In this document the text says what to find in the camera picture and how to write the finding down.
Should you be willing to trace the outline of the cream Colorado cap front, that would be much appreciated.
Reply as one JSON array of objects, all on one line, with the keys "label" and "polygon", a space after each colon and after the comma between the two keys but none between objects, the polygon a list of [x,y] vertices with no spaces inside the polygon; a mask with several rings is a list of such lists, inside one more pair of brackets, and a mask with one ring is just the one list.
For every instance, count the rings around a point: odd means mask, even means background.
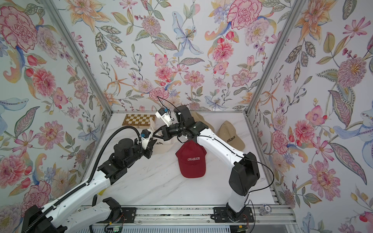
[{"label": "cream Colorado cap front", "polygon": [[168,141],[164,141],[163,139],[157,139],[157,142],[153,146],[153,155],[164,154],[168,152],[176,142],[176,138],[172,138]]}]

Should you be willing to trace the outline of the red Colorado cap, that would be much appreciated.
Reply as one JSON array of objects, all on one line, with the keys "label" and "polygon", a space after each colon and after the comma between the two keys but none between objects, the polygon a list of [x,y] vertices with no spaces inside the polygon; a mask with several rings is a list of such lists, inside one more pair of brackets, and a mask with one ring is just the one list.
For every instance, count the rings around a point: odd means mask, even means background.
[{"label": "red Colorado cap", "polygon": [[185,178],[201,178],[206,173],[206,150],[203,146],[188,141],[176,152],[179,169]]}]

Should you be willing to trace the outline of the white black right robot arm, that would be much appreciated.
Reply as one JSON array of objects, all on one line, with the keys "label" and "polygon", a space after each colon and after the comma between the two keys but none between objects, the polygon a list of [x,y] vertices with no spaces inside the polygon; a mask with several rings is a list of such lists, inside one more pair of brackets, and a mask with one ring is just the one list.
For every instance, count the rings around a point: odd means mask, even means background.
[{"label": "white black right robot arm", "polygon": [[169,109],[162,107],[156,112],[155,116],[165,125],[155,130],[153,137],[169,141],[174,137],[185,136],[225,162],[231,170],[229,185],[232,189],[227,212],[239,216],[243,213],[250,189],[260,178],[256,156],[251,152],[245,154],[235,149],[219,138],[206,124],[195,121],[185,105],[175,108],[174,113],[176,123],[173,123]]}]

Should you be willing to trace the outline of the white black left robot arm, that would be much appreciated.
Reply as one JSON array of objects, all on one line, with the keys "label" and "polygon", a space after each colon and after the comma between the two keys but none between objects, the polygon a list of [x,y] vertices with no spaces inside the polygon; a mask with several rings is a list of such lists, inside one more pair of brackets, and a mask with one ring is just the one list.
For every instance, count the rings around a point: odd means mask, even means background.
[{"label": "white black left robot arm", "polygon": [[114,198],[105,198],[94,206],[77,209],[100,191],[109,188],[139,159],[151,158],[153,138],[141,141],[125,138],[114,146],[114,152],[85,180],[41,207],[33,204],[24,215],[23,233],[76,233],[99,222],[115,222],[124,217],[122,206]]}]

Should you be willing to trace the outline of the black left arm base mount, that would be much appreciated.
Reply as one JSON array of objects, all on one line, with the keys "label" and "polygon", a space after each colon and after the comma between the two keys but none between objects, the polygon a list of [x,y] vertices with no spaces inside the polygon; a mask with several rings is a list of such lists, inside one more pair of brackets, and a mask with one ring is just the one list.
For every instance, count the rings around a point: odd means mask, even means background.
[{"label": "black left arm base mount", "polygon": [[108,216],[100,218],[97,223],[134,223],[137,209],[135,207],[122,207],[112,197],[103,199],[100,204],[107,204],[109,207]]}]

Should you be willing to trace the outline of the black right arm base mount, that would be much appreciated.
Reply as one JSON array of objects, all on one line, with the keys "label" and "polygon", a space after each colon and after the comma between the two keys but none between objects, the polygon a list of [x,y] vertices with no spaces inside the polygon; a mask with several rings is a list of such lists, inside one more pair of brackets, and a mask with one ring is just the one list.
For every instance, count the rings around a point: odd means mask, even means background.
[{"label": "black right arm base mount", "polygon": [[210,218],[215,223],[254,223],[254,214],[248,206],[236,213],[229,206],[214,207]]}]

